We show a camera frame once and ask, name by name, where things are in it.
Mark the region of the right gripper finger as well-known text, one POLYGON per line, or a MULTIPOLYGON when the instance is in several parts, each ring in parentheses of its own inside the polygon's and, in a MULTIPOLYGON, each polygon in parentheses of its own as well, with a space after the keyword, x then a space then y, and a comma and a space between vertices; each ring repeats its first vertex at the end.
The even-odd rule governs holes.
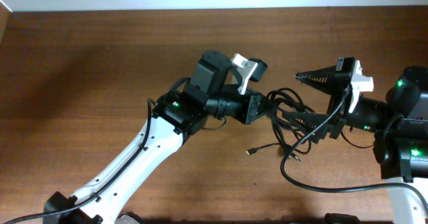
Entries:
MULTIPOLYGON (((328 118, 328 115, 311 112, 283 112, 282 117, 286 120, 291 120, 292 124, 296 123, 298 127, 302 127, 305 132, 309 133, 321 125, 328 118)), ((311 135, 308 140, 318 144, 320 140, 325 139, 327 136, 329 138, 334 138, 331 120, 311 135)))
POLYGON ((339 94, 344 90, 344 86, 338 78, 338 72, 335 66, 299 72, 295 75, 295 78, 301 81, 301 83, 329 95, 339 94))

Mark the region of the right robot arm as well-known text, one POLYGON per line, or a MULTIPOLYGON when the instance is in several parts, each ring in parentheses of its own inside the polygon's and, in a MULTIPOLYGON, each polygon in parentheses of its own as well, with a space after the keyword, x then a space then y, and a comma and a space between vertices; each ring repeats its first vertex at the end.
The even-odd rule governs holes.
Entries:
POLYGON ((427 68, 409 66, 384 102, 365 97, 374 89, 360 62, 340 58, 335 66, 300 72, 296 79, 330 96, 325 114, 284 112, 311 142, 338 138, 345 126, 371 132, 372 151, 388 189, 394 223, 427 222, 427 68))

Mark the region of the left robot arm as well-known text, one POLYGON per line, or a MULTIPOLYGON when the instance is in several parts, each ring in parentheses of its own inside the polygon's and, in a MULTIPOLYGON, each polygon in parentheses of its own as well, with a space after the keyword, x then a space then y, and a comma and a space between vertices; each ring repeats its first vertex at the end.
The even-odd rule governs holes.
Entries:
POLYGON ((43 223, 142 223, 138 215, 121 210, 161 162, 205 128, 209 116, 251 124, 273 108, 247 86, 266 70, 260 59, 205 51, 190 78, 148 103, 138 135, 101 173, 70 197, 56 192, 46 201, 43 210, 50 215, 43 223))

